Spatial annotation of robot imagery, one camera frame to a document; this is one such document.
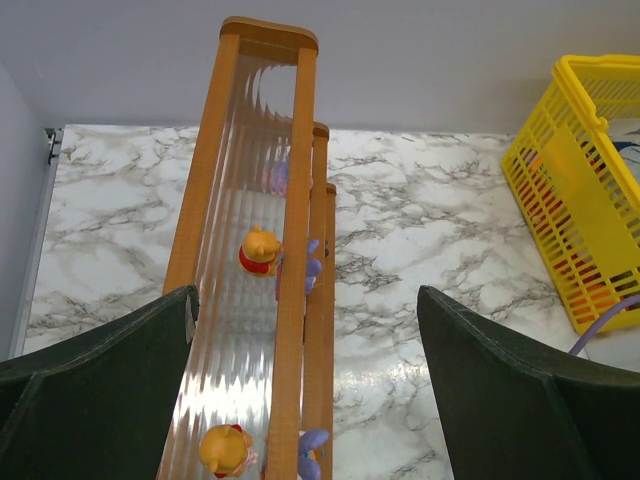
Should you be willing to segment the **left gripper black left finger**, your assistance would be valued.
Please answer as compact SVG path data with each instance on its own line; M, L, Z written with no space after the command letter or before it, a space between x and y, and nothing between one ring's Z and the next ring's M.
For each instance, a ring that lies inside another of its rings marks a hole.
M2 362L2 478L155 478L198 312L183 286Z

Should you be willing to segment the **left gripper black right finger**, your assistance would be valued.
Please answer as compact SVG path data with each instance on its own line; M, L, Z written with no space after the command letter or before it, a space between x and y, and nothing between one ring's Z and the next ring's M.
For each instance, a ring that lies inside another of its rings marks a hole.
M545 345L431 286L417 319L455 478L638 478L638 373Z

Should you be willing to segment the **orange bear toy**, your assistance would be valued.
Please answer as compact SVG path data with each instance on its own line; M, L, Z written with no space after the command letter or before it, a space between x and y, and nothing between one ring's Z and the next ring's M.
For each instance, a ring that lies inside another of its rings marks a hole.
M276 235L263 230L258 223L245 235L239 248L238 260L242 270L255 277L276 275L283 245Z
M218 479L240 477L257 458L252 437L239 424L210 428L199 446L200 463Z

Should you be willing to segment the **orange bear toy back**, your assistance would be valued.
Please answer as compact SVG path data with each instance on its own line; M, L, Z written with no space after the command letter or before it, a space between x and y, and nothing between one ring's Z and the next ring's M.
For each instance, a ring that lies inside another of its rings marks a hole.
M258 223L245 235L239 248L238 260L242 270L255 277L276 275L283 245L276 235L263 230Z

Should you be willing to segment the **purple donkey red base toy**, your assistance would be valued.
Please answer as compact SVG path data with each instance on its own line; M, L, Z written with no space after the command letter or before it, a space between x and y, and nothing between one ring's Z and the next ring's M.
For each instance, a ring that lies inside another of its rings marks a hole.
M305 294L309 295L311 290L314 288L316 283L316 279L318 275L322 272L323 266L320 260L313 256L314 252L320 245L319 240L310 240L307 245L307 262L305 267ZM277 271L276 271L276 283L275 283L275 299L279 300L280 298L280 284L281 284L281 274L282 274L282 263L284 256L281 256L278 262Z

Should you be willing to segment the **yellow plastic basket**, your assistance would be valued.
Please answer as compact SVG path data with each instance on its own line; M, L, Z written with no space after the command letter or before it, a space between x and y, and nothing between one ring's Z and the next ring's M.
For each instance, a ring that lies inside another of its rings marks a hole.
M638 117L638 57L566 55L502 160L579 334L639 292L639 183L608 134Z

